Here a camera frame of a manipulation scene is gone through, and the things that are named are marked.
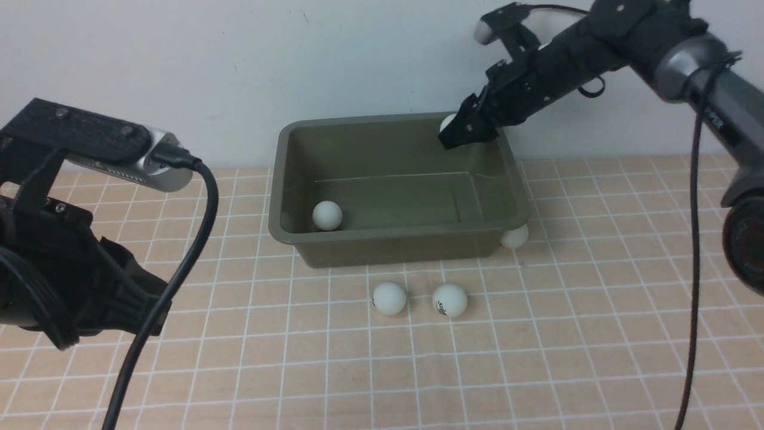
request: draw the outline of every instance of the black cable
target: black cable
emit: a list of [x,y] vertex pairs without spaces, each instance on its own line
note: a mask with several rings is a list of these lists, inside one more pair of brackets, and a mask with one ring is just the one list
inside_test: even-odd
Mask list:
[[574,14],[581,14],[581,15],[588,15],[589,12],[585,11],[584,9],[574,8],[572,6],[563,6],[563,5],[529,5],[531,10],[537,10],[537,9],[550,9],[554,11],[566,11],[566,12],[572,12]]
[[212,227],[215,224],[219,201],[218,185],[215,182],[215,177],[212,175],[209,168],[207,168],[207,166],[205,166],[199,159],[192,159],[192,161],[188,161],[188,163],[191,165],[192,170],[198,172],[202,176],[205,186],[207,187],[207,206],[204,217],[202,218],[202,225],[199,228],[199,232],[196,234],[196,238],[194,239],[191,248],[183,258],[180,266],[178,266],[175,275],[173,275],[168,283],[164,293],[159,297],[154,308],[151,309],[148,317],[141,325],[138,334],[135,335],[135,339],[130,345],[128,353],[125,355],[125,361],[122,363],[122,368],[119,370],[119,376],[117,376],[117,383],[115,384],[112,398],[109,400],[108,409],[106,409],[106,417],[102,426],[103,430],[113,430],[117,425],[119,412],[122,408],[122,403],[125,400],[125,394],[128,391],[128,384],[130,383],[130,378],[133,375],[135,366],[138,363],[141,351],[143,350],[151,331],[154,329],[157,319],[161,316],[162,312],[167,309],[170,301],[172,301],[173,297],[180,289],[180,286],[191,272],[194,264],[196,264],[196,260],[199,259],[199,255],[204,250],[204,246],[207,244],[207,239],[212,232]]
[[55,289],[26,258],[0,246],[0,263],[16,277],[17,299],[27,305],[37,326],[53,345],[65,350],[79,343],[79,332],[69,309]]
[[698,219],[698,165],[700,164],[701,133],[703,132],[703,118],[708,107],[708,98],[714,89],[714,82],[719,75],[727,69],[731,61],[712,65],[711,75],[703,88],[698,102],[698,114],[695,117],[695,129],[692,137],[692,155],[690,157],[690,216],[692,230],[692,305],[690,316],[690,347],[687,357],[687,375],[685,376],[685,390],[681,397],[679,415],[676,419],[675,430],[681,430],[685,423],[687,410],[690,404],[692,391],[692,377],[695,372],[695,356],[698,352],[698,314],[701,303],[701,231]]

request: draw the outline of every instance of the grid mat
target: grid mat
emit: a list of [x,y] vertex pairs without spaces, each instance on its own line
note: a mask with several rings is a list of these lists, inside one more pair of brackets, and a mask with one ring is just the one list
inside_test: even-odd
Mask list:
[[[268,235],[269,170],[216,171],[212,238],[143,352],[119,428],[673,428],[689,332],[688,159],[521,165],[533,217],[516,252],[331,270]],[[764,425],[764,299],[721,249],[717,205],[735,168],[702,158],[692,430]],[[198,178],[166,195],[62,174],[52,196],[93,211],[97,236],[165,279],[204,209]],[[410,293],[395,318],[370,309],[382,281]],[[430,305],[443,282],[470,295],[456,321]],[[61,353],[0,328],[0,428],[100,428],[130,341],[106,332]]]

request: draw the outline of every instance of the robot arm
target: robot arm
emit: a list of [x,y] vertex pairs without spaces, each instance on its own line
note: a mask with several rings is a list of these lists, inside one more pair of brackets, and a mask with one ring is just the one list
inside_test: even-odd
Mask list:
[[[489,142],[495,128],[529,116],[601,74],[630,66],[666,102],[696,111],[714,65],[739,53],[708,33],[687,2],[596,0],[580,21],[540,46],[522,21],[537,8],[512,3],[481,18],[475,38],[501,40],[511,62],[487,72],[479,96],[469,96],[439,138],[446,148]],[[704,121],[740,165],[721,204],[732,207],[724,248],[736,274],[764,293],[764,93],[726,69],[716,78]]]

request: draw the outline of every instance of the white wall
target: white wall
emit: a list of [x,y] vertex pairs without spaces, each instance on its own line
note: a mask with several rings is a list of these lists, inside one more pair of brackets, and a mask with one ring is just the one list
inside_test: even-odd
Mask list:
[[[455,110],[506,56],[471,33],[507,2],[2,0],[0,123],[39,96],[168,129],[210,165],[270,165],[290,122]],[[764,2],[694,0],[694,12],[764,87]],[[536,12],[528,25],[544,42],[573,21]],[[606,78],[602,98],[570,95],[511,129],[518,158],[689,150],[688,107],[631,70]]]

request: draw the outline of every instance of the plastic tray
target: plastic tray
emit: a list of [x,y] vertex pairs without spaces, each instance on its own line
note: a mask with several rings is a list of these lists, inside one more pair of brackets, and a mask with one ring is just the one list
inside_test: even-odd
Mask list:
[[[448,113],[295,122],[280,134],[269,229],[313,268],[489,256],[529,205],[507,137],[446,151]],[[336,202],[323,232],[312,210]]]

